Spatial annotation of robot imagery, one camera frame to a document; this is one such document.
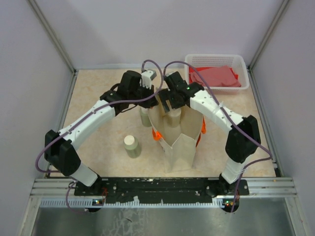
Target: paper bag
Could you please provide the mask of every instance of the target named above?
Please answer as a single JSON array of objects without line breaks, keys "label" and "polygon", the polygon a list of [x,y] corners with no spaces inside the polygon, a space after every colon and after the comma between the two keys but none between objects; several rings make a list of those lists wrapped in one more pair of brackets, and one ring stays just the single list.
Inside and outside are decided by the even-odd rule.
[{"label": "paper bag", "polygon": [[205,132],[203,115],[188,106],[165,113],[159,102],[148,109],[148,116],[153,137],[165,153],[165,172],[191,169],[202,128]]}]

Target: beige table surface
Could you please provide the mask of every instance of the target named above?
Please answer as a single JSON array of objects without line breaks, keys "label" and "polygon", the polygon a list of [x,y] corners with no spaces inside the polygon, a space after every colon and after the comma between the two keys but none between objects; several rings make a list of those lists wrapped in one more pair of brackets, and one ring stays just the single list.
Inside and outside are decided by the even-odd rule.
[{"label": "beige table surface", "polygon": [[[174,70],[178,70],[184,78],[184,69],[169,71]],[[105,91],[120,82],[125,71],[126,69],[80,70],[64,125],[73,123],[90,109]],[[153,84],[158,87],[159,83],[158,75]],[[261,142],[266,146],[251,88],[237,95],[217,95],[217,98],[239,114],[246,117],[255,116],[258,119]],[[138,107],[105,123],[85,140],[77,152],[83,163],[103,177],[218,177],[227,160],[224,149],[227,136],[209,119],[205,118],[205,121],[207,133],[201,137],[191,170],[164,172],[163,150],[159,143],[153,140],[152,128],[141,124]],[[126,135],[137,137],[142,146],[141,155],[136,159],[128,157],[124,149],[123,140]],[[267,154],[258,148],[252,160],[264,157],[267,157]],[[252,165],[244,176],[274,177],[272,161]]]}]

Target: red napkin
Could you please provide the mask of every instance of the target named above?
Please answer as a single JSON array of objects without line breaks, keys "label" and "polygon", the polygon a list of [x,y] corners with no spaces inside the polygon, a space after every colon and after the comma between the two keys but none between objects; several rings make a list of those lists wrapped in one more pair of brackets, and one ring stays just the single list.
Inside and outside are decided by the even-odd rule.
[{"label": "red napkin", "polygon": [[[238,80],[235,78],[235,75],[227,65],[222,67],[211,67],[209,69],[199,71],[199,73],[211,87],[241,86],[240,82],[238,82]],[[205,86],[196,72],[190,73],[189,76],[193,82],[197,82],[200,85]]]}]

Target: white wall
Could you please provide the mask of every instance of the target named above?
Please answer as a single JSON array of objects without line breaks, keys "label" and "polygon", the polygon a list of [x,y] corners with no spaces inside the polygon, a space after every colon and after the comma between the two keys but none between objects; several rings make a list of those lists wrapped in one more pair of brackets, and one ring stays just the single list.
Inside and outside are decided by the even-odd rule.
[{"label": "white wall", "polygon": [[315,234],[315,1],[292,1],[254,69],[284,173]]},{"label": "white wall", "polygon": [[76,68],[189,53],[250,63],[282,0],[37,0]]},{"label": "white wall", "polygon": [[0,234],[17,234],[71,73],[25,0],[0,8]]}]

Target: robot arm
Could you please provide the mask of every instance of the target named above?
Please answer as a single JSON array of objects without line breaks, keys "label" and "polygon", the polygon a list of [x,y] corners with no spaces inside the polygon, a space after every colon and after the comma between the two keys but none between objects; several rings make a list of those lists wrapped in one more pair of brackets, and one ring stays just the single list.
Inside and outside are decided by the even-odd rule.
[{"label": "robot arm", "polygon": [[256,118],[253,116],[244,118],[223,105],[218,106],[212,96],[205,90],[195,93],[195,96],[190,98],[190,107],[211,119],[228,135],[225,151],[229,158],[221,175],[229,184],[234,183],[243,167],[250,160],[250,156],[256,151],[257,146],[232,126],[221,107],[226,110],[237,126],[260,143]]},{"label": "robot arm", "polygon": [[[75,178],[86,186],[92,186],[99,179],[99,176],[81,162],[76,152],[77,149],[102,124],[127,109],[130,103],[105,106],[106,104],[115,101],[138,100],[152,95],[154,93],[152,79],[155,76],[156,73],[152,70],[147,70],[142,74],[134,71],[125,72],[121,82],[117,84],[117,91],[112,88],[105,92],[91,109],[71,125],[59,132],[53,130],[47,132],[45,145],[59,136],[63,136],[63,138],[45,152],[45,159],[63,175]],[[150,108],[156,106],[158,102],[153,97],[137,104],[144,108]]]},{"label": "robot arm", "polygon": [[165,112],[169,110],[168,107],[165,107],[167,106],[165,100],[169,100],[173,109],[187,105],[211,119],[227,134],[225,151],[229,158],[221,176],[228,184],[233,184],[239,178],[243,167],[248,163],[249,157],[256,151],[257,146],[232,126],[221,107],[227,111],[238,127],[260,143],[257,119],[253,116],[242,117],[222,104],[217,105],[203,86],[196,82],[188,85],[178,72],[168,74],[165,81],[169,89],[162,90],[163,96],[160,96]]}]

